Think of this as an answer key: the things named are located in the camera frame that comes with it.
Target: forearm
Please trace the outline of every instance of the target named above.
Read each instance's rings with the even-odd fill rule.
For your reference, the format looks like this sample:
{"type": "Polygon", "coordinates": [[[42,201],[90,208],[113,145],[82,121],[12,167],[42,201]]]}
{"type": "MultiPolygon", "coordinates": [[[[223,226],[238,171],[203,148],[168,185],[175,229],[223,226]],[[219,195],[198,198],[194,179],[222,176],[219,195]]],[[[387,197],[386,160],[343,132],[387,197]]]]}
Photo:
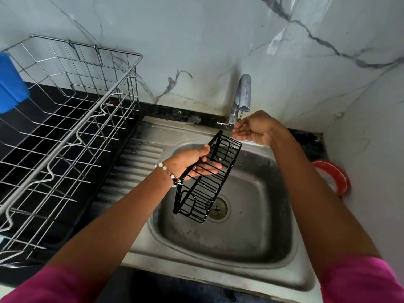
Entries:
{"type": "Polygon", "coordinates": [[[369,235],[287,130],[274,133],[271,148],[317,276],[346,254],[380,257],[369,235]]]}
{"type": "Polygon", "coordinates": [[[73,270],[89,281],[89,288],[99,291],[172,185],[167,172],[156,168],[124,198],[69,240],[47,265],[73,270]]]}

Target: kitchen sink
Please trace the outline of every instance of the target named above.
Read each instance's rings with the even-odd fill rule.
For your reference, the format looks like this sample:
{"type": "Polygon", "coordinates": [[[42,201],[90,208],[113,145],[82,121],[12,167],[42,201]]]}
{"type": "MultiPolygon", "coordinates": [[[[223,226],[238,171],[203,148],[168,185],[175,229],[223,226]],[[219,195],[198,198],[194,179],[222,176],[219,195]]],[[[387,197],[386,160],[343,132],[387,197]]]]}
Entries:
{"type": "MultiPolygon", "coordinates": [[[[196,144],[182,144],[178,152],[196,144]]],[[[276,162],[241,149],[204,223],[173,214],[171,189],[153,215],[167,241],[197,254],[242,263],[276,263],[292,246],[292,215],[276,162]]]]}
{"type": "MultiPolygon", "coordinates": [[[[217,131],[145,117],[97,195],[93,215],[130,192],[156,163],[208,143],[217,131]]],[[[122,265],[281,301],[321,302],[318,280],[269,147],[242,143],[202,224],[173,213],[175,191],[171,189],[154,210],[122,265]]]]}

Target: beaded bracelet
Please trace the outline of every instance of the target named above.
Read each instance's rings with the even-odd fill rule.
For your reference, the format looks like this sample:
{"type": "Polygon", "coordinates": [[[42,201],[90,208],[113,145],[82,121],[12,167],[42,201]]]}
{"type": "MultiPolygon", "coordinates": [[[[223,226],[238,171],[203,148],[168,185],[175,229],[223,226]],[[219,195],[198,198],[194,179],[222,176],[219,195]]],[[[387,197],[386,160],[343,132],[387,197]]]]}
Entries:
{"type": "Polygon", "coordinates": [[[171,171],[169,171],[166,166],[163,166],[162,163],[154,165],[154,168],[157,167],[163,168],[163,170],[167,171],[167,173],[169,174],[170,178],[173,180],[174,183],[171,187],[177,187],[177,185],[182,185],[181,180],[177,178],[171,171]]]}

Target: woman's right hand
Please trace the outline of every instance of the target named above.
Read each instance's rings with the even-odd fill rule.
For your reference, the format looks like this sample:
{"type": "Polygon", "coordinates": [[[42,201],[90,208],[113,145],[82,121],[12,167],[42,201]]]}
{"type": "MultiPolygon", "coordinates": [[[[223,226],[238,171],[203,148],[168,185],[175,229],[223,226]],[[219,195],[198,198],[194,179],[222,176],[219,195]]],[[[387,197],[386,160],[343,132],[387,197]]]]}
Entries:
{"type": "Polygon", "coordinates": [[[235,124],[233,138],[271,146],[274,136],[279,132],[289,133],[288,129],[275,118],[264,111],[257,111],[235,124]]]}

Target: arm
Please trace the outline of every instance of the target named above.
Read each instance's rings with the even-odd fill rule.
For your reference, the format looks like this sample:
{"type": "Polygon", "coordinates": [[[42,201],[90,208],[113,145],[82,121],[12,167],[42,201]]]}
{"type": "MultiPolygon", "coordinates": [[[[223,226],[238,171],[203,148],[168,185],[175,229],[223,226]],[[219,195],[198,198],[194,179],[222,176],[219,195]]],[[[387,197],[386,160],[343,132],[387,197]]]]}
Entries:
{"type": "Polygon", "coordinates": [[[380,254],[353,214],[312,166],[288,129],[263,111],[240,120],[233,137],[269,145],[317,277],[349,254],[380,254]]]}
{"type": "MultiPolygon", "coordinates": [[[[179,177],[199,158],[206,161],[205,155],[208,153],[208,145],[201,150],[187,149],[163,164],[179,177]]],[[[221,168],[220,164],[215,163],[215,166],[221,168]]],[[[209,173],[200,168],[197,171],[209,173]]],[[[90,297],[95,298],[121,264],[147,219],[172,185],[173,181],[167,171],[156,168],[124,198],[69,240],[47,266],[60,266],[78,273],[88,282],[90,297]]]]}

